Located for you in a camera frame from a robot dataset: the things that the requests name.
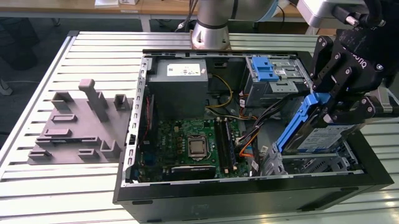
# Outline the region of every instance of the power supply label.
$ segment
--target power supply label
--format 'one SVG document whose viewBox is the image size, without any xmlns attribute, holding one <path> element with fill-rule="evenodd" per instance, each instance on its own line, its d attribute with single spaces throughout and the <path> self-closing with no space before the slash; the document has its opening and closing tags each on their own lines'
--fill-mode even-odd
<svg viewBox="0 0 399 224">
<path fill-rule="evenodd" d="M 167 76 L 201 76 L 201 64 L 169 64 Z"/>
<path fill-rule="evenodd" d="M 315 128 L 298 147 L 298 150 L 306 149 L 306 152 L 310 153 L 329 149 L 342 137 L 342 132 L 353 127 L 354 125 L 337 125 L 328 126 L 326 128 Z"/>
</svg>

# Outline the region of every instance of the aluminum slotted table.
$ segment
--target aluminum slotted table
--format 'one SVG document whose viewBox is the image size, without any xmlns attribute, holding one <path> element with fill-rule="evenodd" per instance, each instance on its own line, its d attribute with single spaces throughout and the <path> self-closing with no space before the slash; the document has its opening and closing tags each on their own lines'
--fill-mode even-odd
<svg viewBox="0 0 399 224">
<path fill-rule="evenodd" d="M 0 222 L 127 224 L 133 217 L 113 204 L 118 163 L 27 164 L 29 153 L 54 105 L 55 91 L 78 90 L 81 79 L 93 78 L 105 96 L 135 95 L 143 49 L 190 49 L 190 35 L 177 33 L 71 32 L 45 75 L 23 115 L 0 150 Z M 313 53 L 317 36 L 231 34 L 233 49 L 297 50 Z M 399 222 L 399 119 L 362 130 L 397 182 L 382 191 L 362 194 L 330 209 L 309 213 L 231 217 L 197 223 L 398 223 Z"/>
</svg>

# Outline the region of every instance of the yellow cable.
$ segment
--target yellow cable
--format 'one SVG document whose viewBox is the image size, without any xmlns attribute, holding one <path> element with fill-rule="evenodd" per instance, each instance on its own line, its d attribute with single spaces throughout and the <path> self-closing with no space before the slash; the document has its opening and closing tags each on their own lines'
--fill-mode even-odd
<svg viewBox="0 0 399 224">
<path fill-rule="evenodd" d="M 233 100 L 233 90 L 231 90 L 231 87 L 230 85 L 227 84 L 227 82 L 225 81 L 225 79 L 219 76 L 219 75 L 214 75 L 217 78 L 221 79 L 221 81 L 225 83 L 225 85 L 227 86 L 229 88 L 229 91 L 230 91 L 230 98 L 229 98 L 229 101 L 221 105 L 210 105 L 210 106 L 206 106 L 207 108 L 219 108 L 219 107 L 225 107 L 226 105 L 230 104 L 231 100 Z"/>
</svg>

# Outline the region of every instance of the blue latch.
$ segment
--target blue latch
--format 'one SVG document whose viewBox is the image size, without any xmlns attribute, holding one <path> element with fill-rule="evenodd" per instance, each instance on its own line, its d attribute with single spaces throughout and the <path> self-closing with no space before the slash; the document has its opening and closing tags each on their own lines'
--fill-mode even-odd
<svg viewBox="0 0 399 224">
<path fill-rule="evenodd" d="M 253 57 L 253 67 L 258 74 L 259 82 L 277 82 L 279 76 L 275 74 L 274 65 L 267 57 Z"/>
</svg>

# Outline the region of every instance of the green motherboard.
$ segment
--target green motherboard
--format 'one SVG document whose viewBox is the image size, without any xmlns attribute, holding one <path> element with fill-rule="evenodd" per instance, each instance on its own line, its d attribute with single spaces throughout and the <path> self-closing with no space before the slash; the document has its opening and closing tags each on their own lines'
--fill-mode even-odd
<svg viewBox="0 0 399 224">
<path fill-rule="evenodd" d="M 235 170 L 229 173 L 219 166 L 219 152 L 215 136 L 214 120 L 186 119 L 161 121 L 157 134 L 157 148 L 153 152 L 142 154 L 142 172 L 146 173 L 147 182 L 162 182 L 165 172 L 175 166 L 209 165 L 217 167 L 215 178 L 247 176 L 246 159 L 238 158 Z M 237 120 L 229 122 L 233 140 L 239 137 Z"/>
</svg>

